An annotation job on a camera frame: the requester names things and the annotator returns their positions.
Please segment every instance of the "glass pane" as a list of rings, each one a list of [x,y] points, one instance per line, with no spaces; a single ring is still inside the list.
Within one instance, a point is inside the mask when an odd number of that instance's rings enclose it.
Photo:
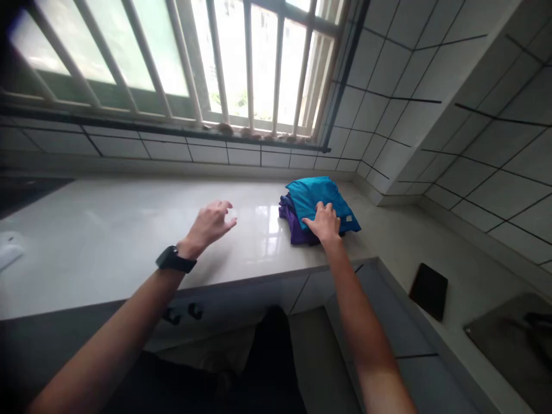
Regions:
[[[87,0],[87,3],[126,84],[155,90],[121,1]]]
[[[115,83],[73,0],[39,0],[54,32],[87,79]]]
[[[286,19],[283,25],[282,67],[278,101],[279,124],[293,125],[305,35],[305,27]]]
[[[308,12],[311,6],[311,0],[286,0],[286,3],[289,3],[295,7],[299,7],[305,12]]]
[[[329,63],[334,40],[314,31],[310,41],[309,60],[306,67],[305,87],[299,115],[300,135],[311,135],[322,99],[324,85],[328,80]]]
[[[214,6],[228,113],[247,117],[246,34],[243,3],[239,0],[216,1]]]
[[[258,6],[251,8],[254,119],[272,121],[278,17]],[[271,126],[255,123],[256,128]]]
[[[315,15],[324,20],[338,24],[343,12],[343,0],[318,0]]]
[[[197,41],[200,46],[205,83],[209,94],[210,111],[222,113],[220,107],[219,83],[217,81],[217,71],[214,65],[211,31],[209,30],[209,18],[207,17],[207,5],[205,4],[205,0],[191,0],[191,5],[194,11]],[[208,121],[215,120],[215,118],[210,119],[208,113],[204,113],[204,118]]]
[[[188,96],[186,79],[165,2],[133,0],[155,67],[167,94]]]

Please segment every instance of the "blue cloth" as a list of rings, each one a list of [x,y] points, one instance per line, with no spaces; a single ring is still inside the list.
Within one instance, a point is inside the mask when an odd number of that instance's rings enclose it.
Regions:
[[[340,232],[358,232],[361,226],[357,218],[347,205],[347,202],[339,194],[338,186],[329,177],[303,178],[290,182],[286,188],[293,200],[297,218],[303,231],[309,231],[308,226],[302,222],[304,217],[314,220],[316,216],[316,204],[321,201],[326,205],[333,204],[338,217],[341,218]]]

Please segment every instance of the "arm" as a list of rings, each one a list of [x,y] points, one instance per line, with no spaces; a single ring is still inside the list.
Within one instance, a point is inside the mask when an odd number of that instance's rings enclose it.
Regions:
[[[320,239],[335,281],[343,328],[352,349],[366,412],[415,413],[397,363],[368,298],[352,269],[339,237],[339,218],[332,204],[316,206],[314,221],[303,221]]]
[[[208,245],[236,225],[225,223],[232,205],[214,201],[200,210],[178,255],[196,260]],[[157,269],[57,373],[28,408],[29,413],[99,412],[133,366],[176,292],[184,273]]]

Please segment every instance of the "hand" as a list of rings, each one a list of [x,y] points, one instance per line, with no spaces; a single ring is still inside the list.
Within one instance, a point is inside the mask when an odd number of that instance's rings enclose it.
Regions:
[[[324,203],[319,201],[316,204],[315,220],[312,221],[305,217],[303,223],[320,239],[322,244],[341,240],[341,237],[339,237],[341,219],[336,216],[334,206],[331,203],[327,203],[324,207]]]
[[[237,223],[234,217],[226,223],[224,216],[232,208],[229,201],[215,200],[197,214],[186,237],[177,243],[178,255],[185,259],[196,260],[211,243],[216,242]]]

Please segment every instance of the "window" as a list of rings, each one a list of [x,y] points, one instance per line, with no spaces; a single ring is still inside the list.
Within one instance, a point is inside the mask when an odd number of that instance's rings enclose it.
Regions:
[[[36,0],[5,97],[63,111],[317,139],[347,0]]]

